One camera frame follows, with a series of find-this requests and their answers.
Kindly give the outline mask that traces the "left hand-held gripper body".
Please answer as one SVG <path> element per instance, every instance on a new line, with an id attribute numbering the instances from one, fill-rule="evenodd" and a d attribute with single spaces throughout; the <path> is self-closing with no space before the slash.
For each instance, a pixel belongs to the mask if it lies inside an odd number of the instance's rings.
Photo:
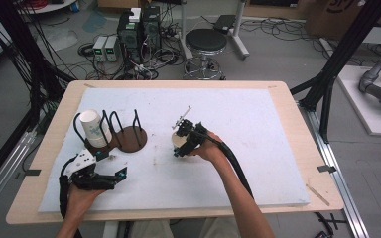
<path id="1" fill-rule="evenodd" d="M 116 176 L 100 175 L 95 171 L 97 159 L 83 149 L 69 159 L 61 169 L 61 188 L 68 189 L 73 183 L 83 190 L 108 190 L 117 184 Z"/>

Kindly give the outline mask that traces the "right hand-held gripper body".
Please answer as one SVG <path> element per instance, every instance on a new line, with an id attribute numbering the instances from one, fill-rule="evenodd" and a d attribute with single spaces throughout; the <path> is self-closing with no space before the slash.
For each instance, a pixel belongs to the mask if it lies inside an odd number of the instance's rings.
<path id="1" fill-rule="evenodd" d="M 207 129 L 204 128 L 201 123 L 193 124 L 192 121 L 186 118 L 187 114 L 191 111 L 191 107 L 189 106 L 186 112 L 180 116 L 177 120 L 176 124 L 172 127 L 174 132 L 177 132 L 181 128 L 190 129 L 190 132 L 186 135 L 187 141 L 184 145 L 190 145 L 192 150 L 201 145 L 207 134 Z"/>

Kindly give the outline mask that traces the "white patterned paper cup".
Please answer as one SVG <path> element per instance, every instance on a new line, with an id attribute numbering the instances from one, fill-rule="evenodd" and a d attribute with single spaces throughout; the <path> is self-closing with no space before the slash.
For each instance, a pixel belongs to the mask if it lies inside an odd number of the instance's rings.
<path id="1" fill-rule="evenodd" d="M 94 148 L 106 147 L 112 140 L 108 125 L 93 109 L 85 110 L 79 114 L 79 120 L 89 144 Z"/>

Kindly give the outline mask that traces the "brown cup rack with black loops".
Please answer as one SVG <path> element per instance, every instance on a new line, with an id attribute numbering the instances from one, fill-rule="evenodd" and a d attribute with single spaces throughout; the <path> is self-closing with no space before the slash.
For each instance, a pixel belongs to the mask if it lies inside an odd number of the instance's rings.
<path id="1" fill-rule="evenodd" d="M 108 125 L 112 134 L 112 140 L 106 147 L 94 148 L 89 144 L 85 137 L 84 130 L 79 120 L 79 114 L 80 113 L 77 113 L 73 118 L 73 130 L 83 143 L 84 147 L 94 156 L 98 151 L 109 153 L 113 149 L 118 149 L 123 153 L 135 153 L 143 149 L 148 142 L 147 132 L 141 125 L 137 110 L 134 110 L 134 118 L 130 126 L 122 125 L 120 117 L 116 111 L 107 113 L 103 110 L 102 114 L 98 114 Z"/>

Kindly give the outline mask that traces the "person's right hand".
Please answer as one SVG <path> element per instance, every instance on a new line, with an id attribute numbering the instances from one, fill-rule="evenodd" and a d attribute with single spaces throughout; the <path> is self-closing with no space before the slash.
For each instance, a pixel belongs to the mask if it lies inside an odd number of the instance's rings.
<path id="1" fill-rule="evenodd" d="M 219 147 L 214 142 L 209 140 L 205 140 L 202 145 L 194 149 L 190 155 L 200 156 L 214 165 L 227 161 L 225 155 L 221 152 Z"/>

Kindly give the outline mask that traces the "person's left hand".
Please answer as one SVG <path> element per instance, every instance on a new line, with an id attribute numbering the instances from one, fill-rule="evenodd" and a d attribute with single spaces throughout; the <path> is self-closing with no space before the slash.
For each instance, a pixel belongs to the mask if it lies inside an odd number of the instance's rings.
<path id="1" fill-rule="evenodd" d="M 103 190 L 83 190 L 72 185 L 69 189 L 65 218 L 68 220 L 83 218 L 94 200 L 102 193 Z"/>

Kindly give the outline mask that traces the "white table mat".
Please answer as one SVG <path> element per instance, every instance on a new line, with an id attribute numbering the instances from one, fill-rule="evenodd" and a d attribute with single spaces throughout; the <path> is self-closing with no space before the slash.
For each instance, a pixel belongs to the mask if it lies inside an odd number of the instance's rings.
<path id="1" fill-rule="evenodd" d="M 223 183 L 200 157 L 178 158 L 171 136 L 180 117 L 201 123 L 232 150 L 260 206 L 302 206 L 310 199 L 270 92 L 233 88 L 88 88 L 78 109 L 139 117 L 148 142 L 136 153 L 113 150 L 97 172 L 127 178 L 93 203 L 95 211 L 226 207 Z"/>

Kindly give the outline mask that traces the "white table leg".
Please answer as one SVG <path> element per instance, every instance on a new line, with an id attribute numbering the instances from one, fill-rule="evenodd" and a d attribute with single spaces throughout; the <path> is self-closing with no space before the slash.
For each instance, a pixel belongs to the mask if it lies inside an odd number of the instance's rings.
<path id="1" fill-rule="evenodd" d="M 118 238 L 119 223 L 117 221 L 107 221 L 104 224 L 102 238 Z"/>

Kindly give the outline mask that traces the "person's legs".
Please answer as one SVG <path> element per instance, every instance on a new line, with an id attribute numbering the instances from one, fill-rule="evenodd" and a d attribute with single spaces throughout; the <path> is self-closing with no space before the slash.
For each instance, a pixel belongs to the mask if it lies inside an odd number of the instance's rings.
<path id="1" fill-rule="evenodd" d="M 168 219 L 137 221 L 127 238 L 175 238 Z M 196 238 L 241 238 L 236 220 L 229 218 L 206 218 Z"/>

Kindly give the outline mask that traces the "black round stool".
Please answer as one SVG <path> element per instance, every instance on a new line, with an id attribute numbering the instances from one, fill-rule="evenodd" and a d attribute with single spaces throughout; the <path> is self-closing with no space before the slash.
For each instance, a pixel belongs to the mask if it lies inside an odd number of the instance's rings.
<path id="1" fill-rule="evenodd" d="M 192 53 L 184 63 L 185 76 L 204 80 L 225 79 L 220 64 L 212 58 L 226 48 L 227 40 L 223 34 L 213 29 L 195 29 L 186 34 L 185 43 Z"/>

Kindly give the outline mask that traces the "white metal stand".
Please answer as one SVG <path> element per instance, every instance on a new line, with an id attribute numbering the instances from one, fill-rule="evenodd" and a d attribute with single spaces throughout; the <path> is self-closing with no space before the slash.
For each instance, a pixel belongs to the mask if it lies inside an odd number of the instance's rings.
<path id="1" fill-rule="evenodd" d="M 244 12 L 244 7 L 246 5 L 246 2 L 247 0 L 238 0 L 235 24 L 232 29 L 228 30 L 228 33 L 231 36 L 231 40 L 234 43 L 237 51 L 240 53 L 242 60 L 246 60 L 246 58 L 250 56 L 248 50 L 246 49 L 245 45 L 243 44 L 242 40 L 239 37 L 240 25 L 242 23 L 242 17 L 243 17 L 243 12 Z M 184 53 L 185 59 L 188 60 L 192 58 L 192 52 L 186 46 L 187 0 L 180 0 L 180 3 L 181 3 L 181 19 L 180 19 L 181 29 L 179 31 L 180 45 Z"/>

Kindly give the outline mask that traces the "grey power supply unit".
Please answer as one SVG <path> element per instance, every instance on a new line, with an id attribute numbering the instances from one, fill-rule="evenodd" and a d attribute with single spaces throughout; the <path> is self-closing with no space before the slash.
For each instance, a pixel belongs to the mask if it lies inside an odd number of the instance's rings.
<path id="1" fill-rule="evenodd" d="M 120 49 L 118 38 L 116 36 L 109 36 L 105 43 L 105 51 L 108 61 L 115 62 L 118 60 Z"/>
<path id="2" fill-rule="evenodd" d="M 106 37 L 100 36 L 97 38 L 93 45 L 94 57 L 97 61 L 107 61 L 107 56 L 105 52 L 106 41 Z"/>

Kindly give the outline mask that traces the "black computer tower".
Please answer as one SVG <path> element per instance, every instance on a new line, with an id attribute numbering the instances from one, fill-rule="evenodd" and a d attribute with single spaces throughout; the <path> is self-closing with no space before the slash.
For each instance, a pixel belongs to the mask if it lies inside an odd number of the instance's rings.
<path id="1" fill-rule="evenodd" d="M 123 58 L 135 63 L 142 61 L 143 26 L 141 9 L 126 9 L 119 18 L 117 35 L 120 41 Z"/>
<path id="2" fill-rule="evenodd" d="M 148 46 L 156 51 L 161 47 L 160 7 L 148 6 L 143 9 L 142 23 Z"/>

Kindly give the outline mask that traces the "black flat device box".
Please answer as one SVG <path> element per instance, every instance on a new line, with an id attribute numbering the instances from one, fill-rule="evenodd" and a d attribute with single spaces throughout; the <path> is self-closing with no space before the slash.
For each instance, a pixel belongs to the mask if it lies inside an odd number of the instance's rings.
<path id="1" fill-rule="evenodd" d="M 234 21 L 234 15 L 220 15 L 214 23 L 213 29 L 222 34 L 226 34 L 233 27 Z"/>

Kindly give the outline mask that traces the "thin wooden stick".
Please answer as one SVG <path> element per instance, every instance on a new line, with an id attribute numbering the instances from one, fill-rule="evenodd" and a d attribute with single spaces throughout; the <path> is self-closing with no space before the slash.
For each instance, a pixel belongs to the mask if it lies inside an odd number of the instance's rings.
<path id="1" fill-rule="evenodd" d="M 321 200 L 326 206 L 330 206 L 329 201 L 327 201 L 316 189 L 311 187 L 309 184 L 306 184 L 308 190 L 310 190 L 319 200 Z"/>

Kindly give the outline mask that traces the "round white side table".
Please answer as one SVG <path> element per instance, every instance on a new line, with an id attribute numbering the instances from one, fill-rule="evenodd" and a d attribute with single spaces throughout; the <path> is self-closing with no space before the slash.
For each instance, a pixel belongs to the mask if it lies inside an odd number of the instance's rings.
<path id="1" fill-rule="evenodd" d="M 32 7 L 27 2 L 24 2 L 21 7 L 19 8 L 19 12 L 26 12 L 28 14 L 42 14 L 42 13 L 48 13 L 57 11 L 66 7 L 69 7 L 70 5 L 74 4 L 77 0 L 63 0 L 62 3 L 58 4 L 52 4 L 51 1 L 48 1 L 48 4 L 44 7 Z"/>

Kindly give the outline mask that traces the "white platform board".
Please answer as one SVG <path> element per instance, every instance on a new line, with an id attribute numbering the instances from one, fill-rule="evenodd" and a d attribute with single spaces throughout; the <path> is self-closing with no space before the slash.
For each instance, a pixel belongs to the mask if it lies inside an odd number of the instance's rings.
<path id="1" fill-rule="evenodd" d="M 338 82 L 368 134 L 381 136 L 381 104 L 358 89 L 360 77 L 367 70 L 368 66 L 347 65 L 340 72 Z"/>

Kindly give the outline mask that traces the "brown cardboard box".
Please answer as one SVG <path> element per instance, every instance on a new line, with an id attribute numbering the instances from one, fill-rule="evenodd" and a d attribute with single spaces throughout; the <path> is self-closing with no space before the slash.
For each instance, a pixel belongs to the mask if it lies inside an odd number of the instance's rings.
<path id="1" fill-rule="evenodd" d="M 305 22 L 310 36 L 340 40 L 367 0 L 316 0 Z"/>

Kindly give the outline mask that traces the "aluminium rail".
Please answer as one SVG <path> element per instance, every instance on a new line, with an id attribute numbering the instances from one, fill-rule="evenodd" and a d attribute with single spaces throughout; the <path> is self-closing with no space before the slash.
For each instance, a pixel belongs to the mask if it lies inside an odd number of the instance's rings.
<path id="1" fill-rule="evenodd" d="M 339 194 L 341 195 L 343 201 L 343 213 L 350 228 L 352 237 L 370 238 L 331 145 L 327 143 L 319 133 L 319 118 L 317 114 L 314 111 L 308 111 L 302 107 L 300 107 L 300 110 L 306 120 L 306 124 L 311 129 L 311 133 L 317 143 L 317 147 L 321 153 L 324 163 L 331 168 L 335 168 L 335 171 L 331 172 L 330 176 L 333 179 Z"/>
<path id="2" fill-rule="evenodd" d="M 0 167 L 0 193 L 15 170 L 20 166 L 36 137 L 36 132 L 25 132 L 15 145 L 10 147 L 9 154 L 4 157 L 3 165 Z"/>

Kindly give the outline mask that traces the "black metal frame post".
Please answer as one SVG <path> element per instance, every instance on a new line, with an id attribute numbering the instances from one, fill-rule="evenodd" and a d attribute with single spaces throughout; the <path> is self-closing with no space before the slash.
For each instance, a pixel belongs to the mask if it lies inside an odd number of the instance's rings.
<path id="1" fill-rule="evenodd" d="M 0 47 L 27 86 L 30 108 L 0 148 L 0 169 L 23 133 L 39 123 L 39 110 L 60 102 L 64 85 L 74 81 L 44 56 L 28 27 L 30 14 L 19 1 L 0 0 Z"/>
<path id="2" fill-rule="evenodd" d="M 318 132 L 326 143 L 328 143 L 328 121 L 333 85 L 380 17 L 381 0 L 366 0 L 362 10 L 339 41 L 336 50 L 322 70 L 310 80 L 290 89 L 292 95 L 308 90 L 307 95 L 299 101 L 307 111 L 314 112 L 318 103 L 322 101 Z"/>

